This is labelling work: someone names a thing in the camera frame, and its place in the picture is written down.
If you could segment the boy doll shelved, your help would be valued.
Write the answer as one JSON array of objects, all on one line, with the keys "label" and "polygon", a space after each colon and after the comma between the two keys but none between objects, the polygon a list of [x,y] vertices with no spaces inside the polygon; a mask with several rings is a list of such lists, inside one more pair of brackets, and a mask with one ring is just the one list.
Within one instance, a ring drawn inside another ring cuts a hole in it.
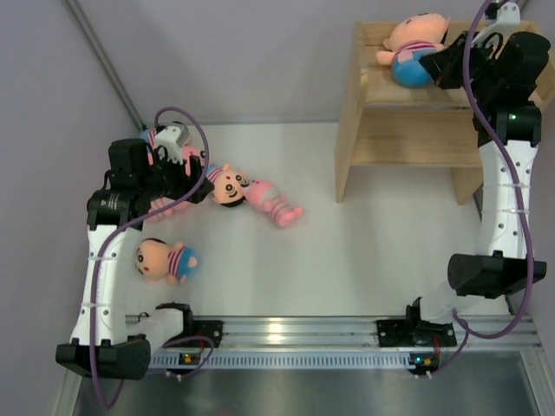
[{"label": "boy doll shelved", "polygon": [[233,169],[230,164],[211,164],[206,178],[213,184],[212,199],[217,204],[233,208],[245,202],[243,190],[249,185],[245,172]]},{"label": "boy doll shelved", "polygon": [[393,80],[405,88],[421,88],[432,82],[420,64],[425,55],[442,51],[450,19],[438,13],[411,16],[399,23],[383,41],[377,62],[390,67]]}]

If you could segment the boy doll back corner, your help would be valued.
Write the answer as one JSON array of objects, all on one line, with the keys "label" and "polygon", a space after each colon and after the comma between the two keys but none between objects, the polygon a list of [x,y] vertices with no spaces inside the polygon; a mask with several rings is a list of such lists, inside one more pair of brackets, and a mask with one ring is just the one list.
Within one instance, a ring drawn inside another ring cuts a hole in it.
[{"label": "boy doll back corner", "polygon": [[156,128],[145,129],[140,133],[140,138],[147,143],[147,150],[151,153],[156,148],[155,137],[157,134]]}]

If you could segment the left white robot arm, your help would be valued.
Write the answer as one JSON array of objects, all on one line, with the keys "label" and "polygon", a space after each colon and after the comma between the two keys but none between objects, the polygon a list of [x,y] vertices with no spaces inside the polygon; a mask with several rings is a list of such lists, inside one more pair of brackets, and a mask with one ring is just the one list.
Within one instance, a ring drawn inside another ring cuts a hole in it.
[{"label": "left white robot arm", "polygon": [[139,270],[151,204],[202,202],[212,191],[203,152],[182,156],[178,146],[142,139],[113,142],[102,187],[87,202],[88,269],[80,312],[56,362],[91,379],[140,380],[153,352],[167,341],[196,335],[189,306],[170,300],[172,284]]}]

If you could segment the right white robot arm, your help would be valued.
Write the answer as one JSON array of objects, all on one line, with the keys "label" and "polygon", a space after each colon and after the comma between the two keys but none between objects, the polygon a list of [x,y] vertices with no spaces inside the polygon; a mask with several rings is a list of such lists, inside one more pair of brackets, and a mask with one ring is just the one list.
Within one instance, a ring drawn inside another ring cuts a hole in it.
[{"label": "right white robot arm", "polygon": [[466,38],[461,34],[420,63],[437,87],[472,90],[469,102],[483,174],[480,236],[474,254],[451,256],[445,283],[408,306],[404,331],[416,344],[447,331],[453,309],[517,293],[546,273],[546,264],[533,258],[526,220],[542,125],[531,94],[549,62],[551,44],[520,31],[497,51],[475,43],[465,52]]}]

